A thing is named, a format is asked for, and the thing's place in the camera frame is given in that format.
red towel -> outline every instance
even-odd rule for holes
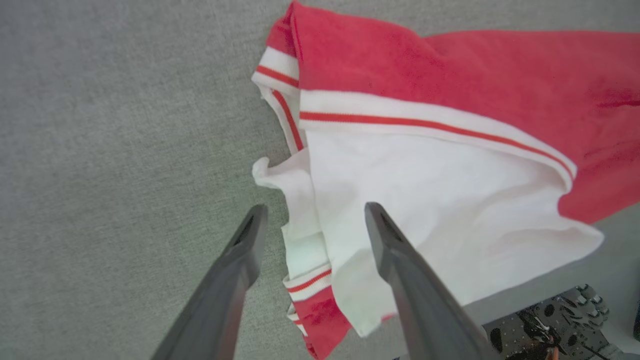
[[[421,38],[374,19],[339,15],[294,1],[267,46],[297,59],[257,74],[273,81],[292,152],[305,146],[305,124],[419,127],[499,144],[546,161],[571,192],[562,215],[588,224],[640,200],[640,35],[591,31],[466,31]],[[305,111],[285,97],[300,90],[377,95],[468,114],[449,122]],[[480,122],[492,119],[506,126]],[[510,136],[514,128],[536,141]],[[349,329],[328,291],[294,306],[310,353],[325,358]]]

white fabric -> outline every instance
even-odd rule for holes
[[[328,264],[324,237],[317,219],[316,201],[309,174],[309,152],[303,149],[282,164],[267,168],[269,159],[261,158],[253,165],[256,184],[280,189],[289,209],[289,222],[282,227],[287,253],[288,279]]]
[[[307,131],[335,300],[361,336],[396,312],[378,276],[364,205],[382,204],[465,305],[579,259],[602,235],[560,217],[548,166],[412,135]]]
[[[270,51],[260,64],[298,78],[286,54]],[[281,189],[287,201],[285,285],[292,299],[309,299],[331,284],[361,336],[397,312],[375,268],[366,202],[385,207],[463,305],[575,261],[602,242],[596,229],[557,212],[575,165],[519,129],[443,106],[298,90],[258,72],[252,80],[276,111],[294,154],[275,168],[267,169],[266,158],[253,167],[256,183]],[[283,93],[296,128],[273,90]],[[339,114],[362,121],[345,122]],[[323,115],[333,118],[314,118]],[[385,117],[418,123],[383,124]],[[304,146],[300,152],[294,133]],[[300,288],[318,274],[318,288]]]

red and white towel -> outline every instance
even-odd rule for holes
[[[293,2],[252,77],[292,157],[254,165],[289,208],[289,317],[322,359],[396,306],[364,204],[381,203],[465,305],[599,246],[640,200],[640,35],[421,38]]]

red stripe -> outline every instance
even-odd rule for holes
[[[311,279],[311,280],[309,280],[309,281],[305,282],[305,283],[304,283],[304,284],[302,284],[302,285],[294,286],[294,287],[289,288],[289,289],[287,289],[287,290],[288,290],[290,293],[294,293],[294,292],[296,292],[296,291],[304,290],[304,289],[308,288],[309,286],[313,285],[313,284],[314,284],[314,282],[316,282],[316,281],[318,281],[318,280],[322,279],[323,277],[325,277],[325,276],[327,276],[327,275],[329,275],[329,274],[331,274],[331,270],[330,270],[330,269],[329,269],[329,270],[327,270],[327,271],[325,271],[325,272],[323,272],[323,273],[321,273],[320,275],[318,275],[318,276],[314,277],[313,279]]]
[[[258,65],[258,68],[255,69],[256,72],[259,72],[261,74],[267,75],[271,78],[274,78],[276,80],[282,81],[283,83],[289,84],[291,86],[293,86],[294,88],[298,87],[298,80],[290,77],[290,76],[286,76],[285,74],[282,74],[281,72],[277,72],[275,70],[271,70],[268,67],[264,67],[262,65]]]
[[[295,121],[293,121],[293,116],[291,116],[291,111],[289,110],[287,101],[285,101],[282,94],[277,90],[273,91],[273,96],[275,96],[276,100],[280,103],[280,106],[284,110],[284,115],[287,117],[287,122],[289,123],[291,133],[293,134],[293,140],[296,142],[296,148],[298,149],[298,151],[304,149],[304,146],[302,145],[302,139],[300,138],[300,133],[298,132],[298,127],[296,126]]]
[[[307,111],[300,112],[300,119],[328,121],[328,122],[355,122],[359,124],[407,125],[407,126],[428,127],[431,129],[444,130],[450,133],[456,133],[456,134],[465,135],[465,136],[472,136],[474,138],[481,138],[481,139],[485,139],[493,142],[499,142],[506,145],[518,147],[523,150],[535,152],[536,154],[546,156],[558,162],[567,171],[567,173],[569,173],[569,176],[573,180],[573,174],[571,173],[569,168],[564,164],[562,160],[542,150],[536,149],[535,147],[531,147],[528,145],[524,145],[519,142],[515,142],[511,139],[503,138],[501,136],[478,133],[477,131],[461,129],[459,127],[453,127],[453,126],[441,124],[439,122],[428,121],[428,120],[417,120],[417,119],[403,119],[403,118],[397,118],[397,117],[377,117],[377,116],[369,116],[369,115],[311,113]]]

striped border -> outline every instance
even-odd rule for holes
[[[292,141],[289,147],[298,151],[304,148],[300,129],[329,129],[332,131],[378,131],[381,126],[389,133],[423,135],[459,141],[487,147],[516,156],[542,162],[556,169],[563,178],[566,190],[570,190],[577,175],[577,167],[564,154],[541,142],[531,135],[509,124],[446,108],[434,104],[408,102],[370,94],[353,92],[300,90],[298,59],[267,47],[260,65],[252,79],[271,89],[282,107]],[[296,126],[287,104],[285,93],[292,97],[300,96],[300,128]],[[322,126],[322,123],[333,124]],[[349,127],[348,124],[360,124],[366,127]],[[430,129],[431,132],[417,128]]]
[[[287,276],[282,282],[287,288],[291,300],[297,302],[307,300],[331,286],[331,278],[331,265],[327,264],[293,280],[289,280]]]

